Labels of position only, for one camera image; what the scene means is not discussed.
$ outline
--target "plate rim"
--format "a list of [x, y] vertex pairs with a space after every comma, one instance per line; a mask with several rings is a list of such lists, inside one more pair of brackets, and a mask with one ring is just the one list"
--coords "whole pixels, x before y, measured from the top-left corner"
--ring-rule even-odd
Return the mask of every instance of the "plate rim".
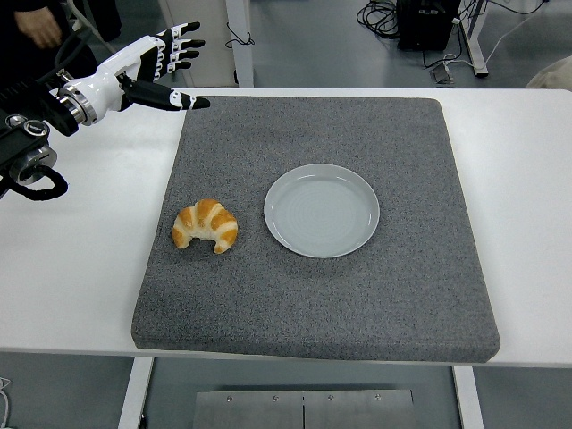
[[[285, 180], [284, 178], [286, 176], [295, 175], [294, 174], [295, 171], [307, 170], [307, 169], [319, 168], [319, 167], [331, 167], [334, 170], [343, 170], [345, 172], [348, 172], [350, 175], [352, 175], [354, 178], [358, 179], [359, 181], [361, 181], [365, 185], [367, 192], [370, 193], [374, 197], [374, 201], [375, 201], [375, 212], [376, 212], [375, 213], [376, 214], [375, 222], [373, 223], [372, 230], [369, 233], [369, 235], [366, 237], [366, 239], [361, 241], [358, 246], [352, 248], [351, 250], [343, 251], [342, 253], [336, 253], [335, 255], [331, 255], [331, 256], [310, 255], [307, 252], [303, 252], [303, 251], [300, 251], [299, 249], [293, 248], [292, 245], [290, 245], [290, 243], [288, 243], [288, 241], [286, 241], [285, 239], [282, 238], [282, 235], [278, 232], [278, 230], [276, 228], [273, 228], [273, 226], [271, 226], [271, 225], [273, 225], [273, 223], [270, 221], [270, 219], [271, 219], [270, 213], [272, 212], [272, 210], [270, 210], [270, 208], [269, 208], [269, 206], [270, 206], [269, 197], [271, 197], [273, 191], [275, 191], [276, 188], [279, 187], [280, 184]], [[270, 188], [266, 192], [265, 204], [264, 204], [264, 216], [265, 216], [266, 228], [268, 228], [268, 231], [272, 234], [272, 236], [274, 237], [274, 239], [276, 241], [278, 241], [281, 245], [283, 245], [289, 251], [294, 252], [298, 255], [302, 255], [303, 257], [312, 257], [312, 258], [317, 258], [317, 259], [329, 259], [329, 258], [333, 258], [333, 257], [346, 256], [352, 252], [355, 252], [359, 248], [363, 247], [374, 236], [374, 233], [377, 230], [377, 225], [379, 224], [380, 217], [381, 217], [381, 209], [379, 207], [379, 199], [377, 198], [377, 195], [375, 194], [374, 189], [359, 174], [350, 170], [349, 168], [342, 167], [341, 165], [337, 165], [337, 164], [313, 163], [313, 164], [304, 164], [304, 165], [300, 165], [298, 167], [292, 168], [291, 170], [288, 170], [287, 172], [282, 174], [278, 179], [276, 179], [273, 182], [273, 184], [270, 186]]]

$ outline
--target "white table leg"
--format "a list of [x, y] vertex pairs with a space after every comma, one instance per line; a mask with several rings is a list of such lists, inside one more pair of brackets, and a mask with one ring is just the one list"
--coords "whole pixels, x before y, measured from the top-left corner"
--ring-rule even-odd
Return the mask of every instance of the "white table leg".
[[[226, 11], [232, 31], [247, 42], [250, 32], [250, 0], [226, 0]], [[252, 46], [232, 42], [232, 52], [239, 88], [253, 88]]]
[[484, 429], [473, 367], [454, 366], [453, 377], [457, 390], [458, 413], [463, 429]]
[[153, 360], [152, 357], [135, 357], [118, 429], [139, 429], [141, 413], [147, 396], [147, 387], [153, 369]]
[[473, 64], [473, 71], [475, 72], [475, 76], [479, 78], [488, 76], [489, 74], [478, 40], [479, 34], [481, 34], [481, 29], [483, 29], [484, 20], [488, 13], [485, 6], [485, 0], [477, 0], [475, 8], [469, 11], [470, 17], [468, 14], [463, 18], [460, 24], [467, 42], [468, 54], [471, 58], [471, 64]]

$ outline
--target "croissant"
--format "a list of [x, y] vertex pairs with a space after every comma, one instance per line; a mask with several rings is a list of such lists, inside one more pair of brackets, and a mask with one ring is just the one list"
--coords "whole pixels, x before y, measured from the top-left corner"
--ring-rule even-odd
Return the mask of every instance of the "croissant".
[[194, 238], [214, 240], [214, 252], [228, 250], [236, 240], [236, 218], [215, 199], [201, 199], [193, 207], [183, 208], [171, 231], [177, 248], [186, 248]]

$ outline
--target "white desk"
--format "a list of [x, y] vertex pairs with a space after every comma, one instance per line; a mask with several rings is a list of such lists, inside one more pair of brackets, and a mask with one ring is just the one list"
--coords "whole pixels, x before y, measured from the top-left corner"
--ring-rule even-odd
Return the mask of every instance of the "white desk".
[[[572, 367], [572, 94], [204, 89], [197, 95], [438, 99], [500, 332], [490, 365]], [[133, 106], [71, 138], [53, 133], [68, 193], [41, 203], [15, 194], [0, 200], [0, 350], [212, 355], [140, 350], [130, 336], [183, 118]]]

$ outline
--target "human hand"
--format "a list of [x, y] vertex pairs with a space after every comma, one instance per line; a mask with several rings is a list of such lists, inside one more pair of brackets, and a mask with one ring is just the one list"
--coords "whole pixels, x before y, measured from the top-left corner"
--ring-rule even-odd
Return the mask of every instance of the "human hand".
[[31, 38], [40, 49], [60, 46], [62, 30], [47, 7], [36, 11], [14, 12], [16, 25], [22, 34]]

